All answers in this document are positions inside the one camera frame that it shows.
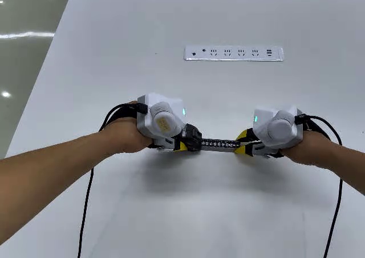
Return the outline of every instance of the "wrist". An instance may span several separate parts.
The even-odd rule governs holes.
[[[318,151],[315,165],[333,171],[336,165],[336,154],[340,146],[333,142],[328,142]]]
[[[96,133],[96,137],[98,144],[104,148],[108,157],[120,153],[120,150],[124,148],[123,144],[109,131],[99,131]]]

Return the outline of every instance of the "power strip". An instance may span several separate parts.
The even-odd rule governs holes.
[[[185,60],[206,61],[283,61],[277,46],[196,46],[185,47]]]

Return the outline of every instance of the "cable connector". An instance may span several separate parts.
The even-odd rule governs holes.
[[[299,114],[299,115],[297,115],[297,116],[294,117],[294,123],[296,125],[304,124],[309,119],[310,119],[310,117],[308,115],[306,115],[306,114]]]
[[[147,114],[148,113],[148,106],[146,104],[135,103],[135,104],[128,104],[128,105],[131,105],[140,114]]]

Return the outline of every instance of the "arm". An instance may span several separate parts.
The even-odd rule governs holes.
[[[364,153],[342,147],[312,131],[305,131],[300,144],[281,152],[294,162],[326,168],[365,194]]]
[[[0,244],[105,158],[152,143],[122,118],[103,131],[0,160]]]

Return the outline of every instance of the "black cable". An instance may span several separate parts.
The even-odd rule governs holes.
[[[314,116],[314,115],[307,115],[305,116],[305,118],[309,118],[309,119],[317,119],[322,121],[324,124],[326,124],[331,131],[334,133],[334,135],[337,138],[338,144],[342,146],[342,141],[340,136],[338,135],[338,133],[336,132],[335,128],[325,119],[318,117],[318,116]],[[338,186],[338,198],[337,198],[337,205],[336,205],[336,209],[335,209],[335,213],[333,215],[333,219],[332,219],[332,224],[331,224],[331,228],[330,228],[330,233],[328,235],[328,239],[327,239],[327,244],[326,244],[326,249],[325,249],[325,253],[323,254],[323,258],[327,258],[327,254],[329,252],[330,249],[330,245],[331,245],[331,239],[332,239],[332,234],[333,234],[333,230],[335,228],[335,224],[336,224],[336,219],[337,219],[337,215],[338,215],[338,211],[340,209],[340,205],[341,205],[341,197],[342,197],[342,184],[343,184],[343,180],[340,179],[340,183]]]
[[[115,106],[114,108],[112,108],[107,116],[104,119],[104,122],[102,124],[102,126],[100,127],[99,131],[102,131],[104,129],[104,127],[106,126],[109,117],[111,116],[111,114],[117,110],[118,108],[121,108],[123,106],[132,106],[133,105],[136,107],[138,112],[142,112],[144,114],[147,113],[147,108],[145,108],[145,105],[140,105],[138,104],[120,104]],[[296,116],[295,122],[296,123],[302,123],[303,120],[305,119],[317,119],[322,121],[324,124],[326,124],[331,131],[334,133],[334,135],[337,138],[338,143],[342,146],[342,141],[340,136],[338,135],[338,133],[336,132],[335,128],[325,119],[318,117],[318,116],[314,116],[314,115],[300,115],[300,116]],[[89,184],[87,186],[87,191],[86,191],[86,197],[85,197],[85,203],[84,203],[84,211],[83,211],[83,216],[82,216],[82,223],[81,223],[81,228],[80,228],[80,238],[79,238],[79,252],[78,252],[78,258],[80,258],[81,256],[81,250],[82,250],[82,236],[83,236],[83,232],[84,232],[84,227],[85,227],[85,219],[86,219],[86,212],[87,212],[87,204],[88,204],[88,200],[89,200],[89,194],[90,194],[90,189],[91,189],[91,184],[92,184],[92,179],[94,177],[94,168],[91,169],[90,171],[90,179],[89,179]],[[327,244],[326,244],[326,249],[325,249],[325,253],[323,255],[323,258],[327,258],[327,254],[331,245],[331,239],[332,239],[332,234],[333,234],[333,230],[336,224],[336,219],[337,219],[337,215],[338,215],[338,211],[340,208],[340,204],[341,204],[341,197],[342,197],[342,184],[343,184],[343,180],[340,179],[340,183],[339,183],[339,189],[338,189],[338,199],[337,199],[337,205],[336,205],[336,209],[335,209],[335,213],[332,219],[332,224],[331,224],[331,228],[330,228],[330,233],[328,235],[328,239],[327,239]]]
[[[99,131],[102,131],[104,129],[104,127],[106,126],[109,117],[112,115],[112,113],[117,110],[118,108],[121,108],[123,106],[131,106],[131,105],[135,105],[135,104],[120,104],[115,106],[114,108],[112,108],[107,116],[104,119],[104,122],[102,124],[102,126],[100,127]],[[90,188],[91,188],[91,184],[92,184],[92,178],[94,177],[94,168],[91,169],[90,171],[90,179],[89,179],[89,184],[87,186],[87,190],[86,190],[86,196],[85,196],[85,203],[84,203],[84,212],[83,212],[83,216],[82,216],[82,222],[81,222],[81,228],[80,228],[80,238],[79,238],[79,252],[78,252],[78,258],[81,257],[81,249],[82,249],[82,236],[84,233],[84,227],[85,227],[85,219],[86,219],[86,211],[87,211],[87,203],[89,201],[89,194],[90,194]]]

